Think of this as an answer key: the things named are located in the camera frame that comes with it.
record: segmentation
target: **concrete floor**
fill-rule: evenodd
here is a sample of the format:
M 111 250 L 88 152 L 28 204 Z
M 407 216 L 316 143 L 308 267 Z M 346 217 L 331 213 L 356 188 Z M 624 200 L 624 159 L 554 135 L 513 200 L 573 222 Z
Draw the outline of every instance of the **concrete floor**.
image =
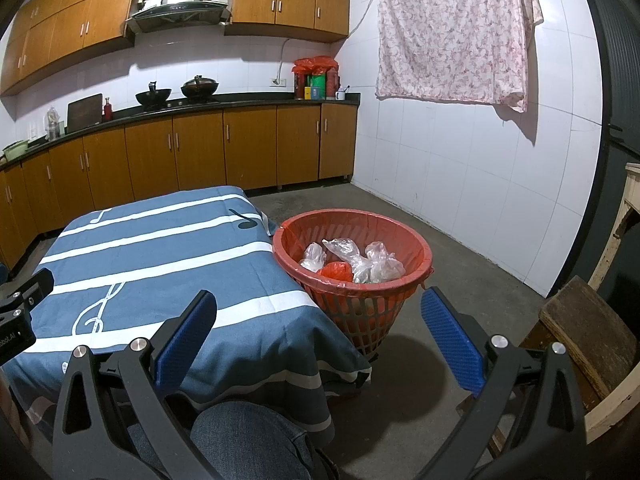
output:
M 543 299 L 528 286 L 408 213 L 351 184 L 251 196 L 276 222 L 318 208 L 355 208 L 395 218 L 416 229 L 433 251 L 437 285 L 461 312 L 489 333 L 520 342 L 537 320 Z M 7 294 L 27 279 L 49 249 L 41 243 Z M 449 372 L 420 317 L 420 289 L 409 298 L 373 364 L 372 384 L 332 409 L 336 435 L 325 449 L 345 480 L 411 479 L 455 427 L 456 405 L 467 396 Z M 35 439 L 32 453 L 49 470 L 50 446 Z

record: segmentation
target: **kitchen counter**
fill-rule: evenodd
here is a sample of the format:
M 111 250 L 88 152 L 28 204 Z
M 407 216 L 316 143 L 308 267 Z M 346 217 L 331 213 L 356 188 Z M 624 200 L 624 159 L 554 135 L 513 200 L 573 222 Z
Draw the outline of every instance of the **kitchen counter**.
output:
M 66 134 L 59 139 L 50 140 L 39 146 L 28 149 L 23 155 L 14 158 L 9 162 L 0 164 L 0 171 L 6 170 L 16 164 L 20 164 L 30 156 L 39 152 L 44 152 L 53 146 L 57 146 L 67 140 L 82 137 L 87 134 L 109 130 L 118 126 L 125 126 L 140 121 L 148 121 L 152 119 L 162 118 L 164 116 L 174 116 L 179 114 L 193 114 L 198 112 L 208 112 L 211 110 L 224 110 L 226 108 L 245 108 L 257 106 L 277 106 L 277 105 L 295 105 L 295 106 L 318 106 L 324 103 L 339 105 L 360 105 L 359 93 L 348 93 L 345 101 L 336 100 L 300 100 L 294 99 L 293 92 L 244 92 L 236 94 L 216 94 L 212 96 L 215 101 L 205 103 L 193 103 L 187 98 L 173 99 L 166 102 L 166 107 L 158 110 L 145 112 L 142 106 L 133 108 L 125 108 L 124 110 L 114 110 L 113 120 L 95 124 L 88 128 L 83 128 L 76 132 Z

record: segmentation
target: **silver bolt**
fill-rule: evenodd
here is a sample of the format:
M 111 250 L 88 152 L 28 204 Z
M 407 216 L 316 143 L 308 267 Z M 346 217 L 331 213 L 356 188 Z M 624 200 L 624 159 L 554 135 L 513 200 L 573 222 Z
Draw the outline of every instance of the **silver bolt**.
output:
M 77 346 L 74 350 L 74 357 L 81 358 L 84 357 L 84 354 L 86 354 L 86 346 L 84 345 Z
M 143 337 L 134 339 L 129 346 L 134 352 L 140 352 L 146 348 L 146 339 Z
M 498 335 L 494 335 L 491 338 L 491 344 L 494 345 L 496 348 L 507 348 L 507 345 L 509 344 L 509 340 L 505 338 L 505 336 L 498 334 Z
M 556 354 L 565 354 L 566 353 L 566 348 L 562 343 L 559 343 L 558 341 L 556 341 L 555 343 L 553 343 L 551 345 L 551 349 L 556 353 Z

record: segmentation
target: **jeans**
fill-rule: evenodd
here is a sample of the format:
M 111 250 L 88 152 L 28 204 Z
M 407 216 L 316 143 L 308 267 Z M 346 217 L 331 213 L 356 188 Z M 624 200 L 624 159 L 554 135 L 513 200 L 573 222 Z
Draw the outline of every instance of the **jeans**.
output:
M 129 427 L 129 434 L 140 458 L 164 472 L 142 427 Z M 306 431 L 279 413 L 244 400 L 222 402 L 202 412 L 191 440 L 225 480 L 338 478 Z

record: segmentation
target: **red plastic bag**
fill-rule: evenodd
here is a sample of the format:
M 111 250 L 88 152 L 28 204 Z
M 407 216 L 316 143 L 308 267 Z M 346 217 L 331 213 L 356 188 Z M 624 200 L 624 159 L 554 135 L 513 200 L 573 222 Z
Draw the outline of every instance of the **red plastic bag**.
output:
M 331 262 L 330 264 L 326 264 L 318 271 L 318 274 L 326 278 L 341 280 L 342 282 L 353 281 L 351 266 L 347 262 Z
M 331 56 L 316 56 L 311 59 L 313 62 L 312 75 L 322 75 L 329 71 L 330 68 L 338 70 L 340 66 Z
M 291 71 L 294 74 L 311 74 L 314 69 L 314 61 L 310 57 L 301 57 L 293 62 Z

